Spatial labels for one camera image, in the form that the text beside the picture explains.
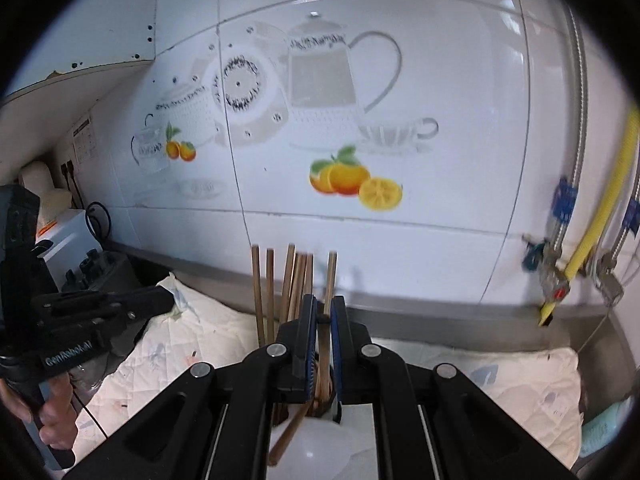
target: white appliance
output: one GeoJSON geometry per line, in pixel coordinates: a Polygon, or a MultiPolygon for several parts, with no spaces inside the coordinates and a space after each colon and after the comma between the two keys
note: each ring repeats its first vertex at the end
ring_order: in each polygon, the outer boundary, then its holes
{"type": "Polygon", "coordinates": [[[71,269],[78,272],[80,263],[88,251],[102,248],[89,231],[84,220],[84,210],[68,209],[56,218],[56,224],[42,236],[36,237],[36,243],[50,240],[53,246],[41,256],[56,282],[58,290],[66,282],[65,274],[71,269]]]}

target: yellow gas hose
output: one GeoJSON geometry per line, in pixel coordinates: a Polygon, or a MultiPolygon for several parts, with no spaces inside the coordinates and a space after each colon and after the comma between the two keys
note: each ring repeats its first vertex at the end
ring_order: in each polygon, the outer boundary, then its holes
{"type": "MultiPolygon", "coordinates": [[[[566,267],[564,268],[564,274],[567,276],[569,281],[574,279],[578,269],[580,269],[591,249],[597,243],[598,238],[600,238],[600,235],[607,224],[607,219],[609,219],[609,216],[618,203],[620,191],[625,184],[626,174],[634,161],[639,132],[640,112],[638,111],[638,108],[633,105],[626,119],[625,134],[622,137],[622,144],[620,144],[620,148],[618,150],[616,165],[609,175],[607,188],[602,199],[600,199],[596,215],[587,228],[587,231],[582,236],[582,240],[580,240],[578,247],[574,254],[572,254],[569,263],[566,264],[566,267]]],[[[545,303],[542,306],[540,309],[540,321],[538,326],[544,325],[548,317],[551,316],[555,307],[555,303],[545,303]]]]}

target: wooden chopstick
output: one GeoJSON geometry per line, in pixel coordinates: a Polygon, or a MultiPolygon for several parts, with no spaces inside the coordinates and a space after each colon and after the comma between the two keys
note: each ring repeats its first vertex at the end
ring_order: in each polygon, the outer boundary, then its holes
{"type": "Polygon", "coordinates": [[[331,313],[331,300],[334,297],[335,286],[335,267],[337,265],[338,253],[331,251],[329,253],[329,264],[326,272],[326,296],[324,298],[324,314],[328,316],[331,313]]]}
{"type": "MultiPolygon", "coordinates": [[[[331,300],[334,297],[335,286],[335,267],[337,265],[338,255],[335,251],[329,253],[329,263],[326,272],[326,294],[324,297],[324,314],[329,316],[331,313],[331,300]]],[[[328,402],[331,397],[331,375],[329,374],[329,325],[318,325],[318,353],[320,366],[318,370],[318,380],[320,381],[320,399],[321,402],[328,402]]]]}
{"type": "Polygon", "coordinates": [[[267,343],[275,341],[273,322],[273,249],[267,249],[267,343]]]}
{"type": "Polygon", "coordinates": [[[260,248],[251,246],[251,260],[254,274],[255,323],[258,329],[258,346],[264,345],[264,320],[262,319],[262,291],[260,290],[260,248]]]}
{"type": "Polygon", "coordinates": [[[300,427],[300,424],[305,419],[306,412],[309,411],[309,408],[313,403],[314,400],[309,399],[302,406],[300,406],[300,409],[293,416],[289,425],[284,429],[278,441],[273,445],[268,457],[268,464],[270,467],[275,467],[278,465],[278,462],[284,455],[287,447],[289,447],[289,444],[293,440],[293,436],[296,434],[296,431],[300,427]]]}
{"type": "Polygon", "coordinates": [[[303,294],[314,293],[314,256],[311,253],[306,255],[305,285],[302,291],[303,294]]]}
{"type": "Polygon", "coordinates": [[[302,296],[302,286],[305,280],[306,254],[296,254],[296,264],[293,270],[293,288],[291,289],[291,299],[289,301],[289,320],[297,319],[300,309],[300,297],[302,296]]]}
{"type": "Polygon", "coordinates": [[[287,249],[287,262],[284,267],[284,278],[282,280],[282,296],[280,303],[280,324],[286,323],[289,319],[289,299],[291,297],[291,283],[293,280],[293,265],[296,256],[296,246],[289,244],[287,249]]]}

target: screw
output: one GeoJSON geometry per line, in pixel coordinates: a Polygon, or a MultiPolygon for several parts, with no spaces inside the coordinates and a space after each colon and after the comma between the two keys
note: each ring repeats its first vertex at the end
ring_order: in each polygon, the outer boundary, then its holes
{"type": "Polygon", "coordinates": [[[456,367],[454,365],[443,363],[436,366],[436,373],[443,379],[452,379],[456,376],[458,371],[456,370],[456,367]]]}
{"type": "Polygon", "coordinates": [[[267,354],[271,357],[280,357],[287,353],[287,347],[281,343],[273,343],[267,346],[267,354]]]}
{"type": "Polygon", "coordinates": [[[364,357],[378,357],[380,354],[382,354],[382,350],[380,349],[380,347],[374,344],[364,345],[360,349],[360,352],[362,352],[362,355],[364,355],[364,357]]]}
{"type": "Polygon", "coordinates": [[[199,377],[205,377],[207,375],[209,375],[209,372],[211,371],[211,366],[208,365],[207,363],[196,363],[191,367],[191,375],[199,378],[199,377]]]}

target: human hand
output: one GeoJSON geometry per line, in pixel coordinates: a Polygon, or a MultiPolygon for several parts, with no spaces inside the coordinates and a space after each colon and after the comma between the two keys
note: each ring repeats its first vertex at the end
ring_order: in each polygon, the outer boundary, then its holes
{"type": "MultiPolygon", "coordinates": [[[[73,387],[69,374],[49,379],[51,397],[44,403],[38,416],[43,423],[40,439],[53,449],[71,449],[78,436],[76,418],[78,414],[71,405],[73,387]]],[[[27,404],[7,384],[0,379],[0,399],[6,408],[23,422],[33,421],[27,404]]]]}

